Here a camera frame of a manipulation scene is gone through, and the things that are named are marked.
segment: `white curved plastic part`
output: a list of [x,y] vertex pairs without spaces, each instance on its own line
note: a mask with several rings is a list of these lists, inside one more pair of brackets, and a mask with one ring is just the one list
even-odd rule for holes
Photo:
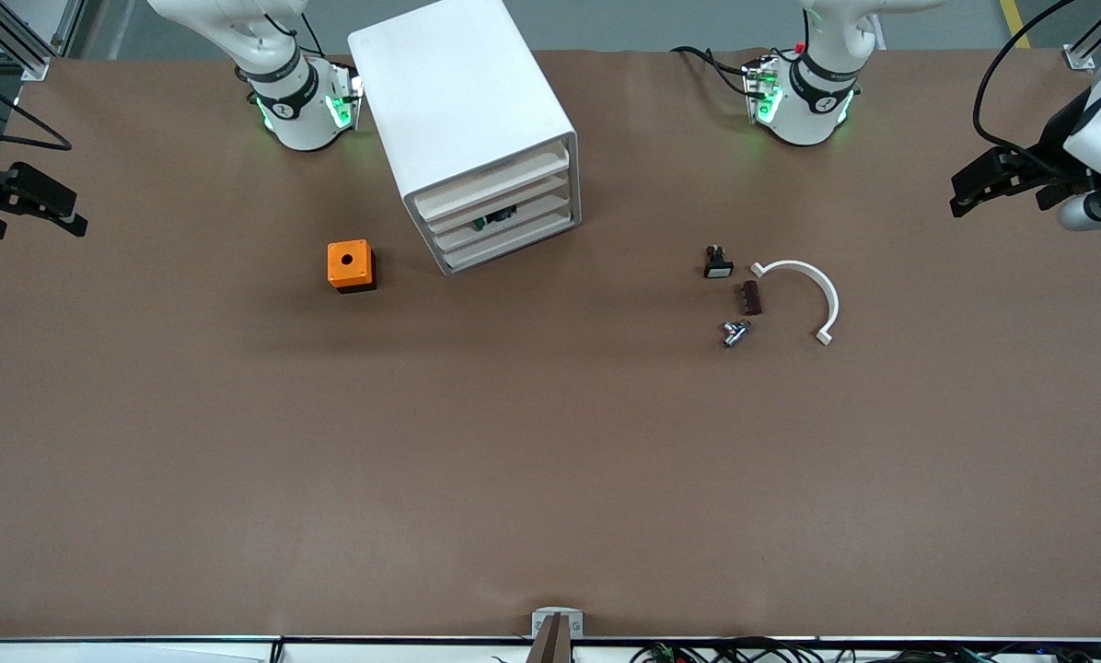
[[825,298],[829,300],[829,319],[825,320],[824,326],[817,330],[817,340],[820,340],[826,346],[831,344],[833,337],[829,334],[829,327],[832,327],[833,323],[837,323],[837,314],[840,313],[841,308],[841,301],[837,296],[837,286],[833,285],[833,282],[829,281],[828,276],[825,276],[825,272],[820,272],[819,269],[811,267],[806,261],[774,261],[767,267],[760,263],[751,265],[751,271],[755,272],[756,276],[765,275],[765,273],[772,272],[774,269],[791,269],[792,272],[803,273],[803,275],[816,281],[817,285],[820,285],[820,290],[825,291]]

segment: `orange push button box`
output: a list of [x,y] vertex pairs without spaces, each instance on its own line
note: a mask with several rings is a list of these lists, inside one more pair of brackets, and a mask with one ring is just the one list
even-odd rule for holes
[[366,239],[328,246],[328,281],[341,294],[364,293],[379,286],[374,273],[374,251]]

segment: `metal fitting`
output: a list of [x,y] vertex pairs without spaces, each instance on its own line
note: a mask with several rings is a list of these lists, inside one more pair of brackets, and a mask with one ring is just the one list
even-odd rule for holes
[[740,319],[738,323],[723,323],[722,332],[727,333],[727,338],[722,339],[723,347],[733,348],[739,341],[751,332],[751,323]]

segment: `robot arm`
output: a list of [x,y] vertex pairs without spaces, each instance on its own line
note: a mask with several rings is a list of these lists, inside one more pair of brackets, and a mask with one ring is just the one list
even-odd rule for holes
[[286,21],[301,15],[304,0],[150,0],[162,18],[186,25],[210,39],[251,73],[274,72],[288,62],[297,42],[264,17]]
[[877,42],[874,14],[920,12],[945,0],[799,0],[808,21],[804,52],[745,72],[753,121],[795,145],[816,145],[846,120],[858,73]]
[[967,215],[992,198],[1037,188],[1038,209],[1060,205],[1065,229],[1101,230],[1101,68],[1092,87],[1050,118],[1027,151],[1047,167],[996,146],[956,173],[952,216]]
[[310,151],[357,126],[362,81],[351,67],[307,58],[273,21],[296,18],[306,0],[150,0],[151,8],[214,42],[255,89],[264,126],[285,146]]

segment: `electronic component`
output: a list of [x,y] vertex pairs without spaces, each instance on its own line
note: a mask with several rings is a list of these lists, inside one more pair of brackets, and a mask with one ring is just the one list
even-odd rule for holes
[[706,247],[706,268],[702,269],[701,275],[707,279],[726,279],[732,273],[734,273],[734,263],[722,254],[722,247],[719,244]]
[[580,222],[576,130],[503,1],[440,0],[349,43],[403,205],[444,273]]
[[739,286],[739,294],[743,297],[743,315],[762,315],[764,313],[764,303],[760,297],[760,282],[744,281],[743,285]]
[[820,290],[825,293],[825,300],[829,303],[829,318],[817,330],[817,340],[820,340],[820,344],[826,346],[831,344],[833,337],[829,335],[829,327],[832,327],[833,323],[837,323],[837,314],[840,313],[841,306],[840,297],[837,296],[837,286],[833,285],[832,281],[829,281],[828,276],[825,276],[825,272],[820,272],[819,269],[811,267],[806,261],[774,261],[767,267],[760,263],[751,265],[751,271],[755,272],[756,276],[765,275],[765,273],[772,272],[775,269],[794,270],[794,272],[803,273],[803,275],[816,281],[817,285],[820,285]]
[[366,239],[329,244],[326,264],[330,285],[344,295],[379,287],[374,251]]

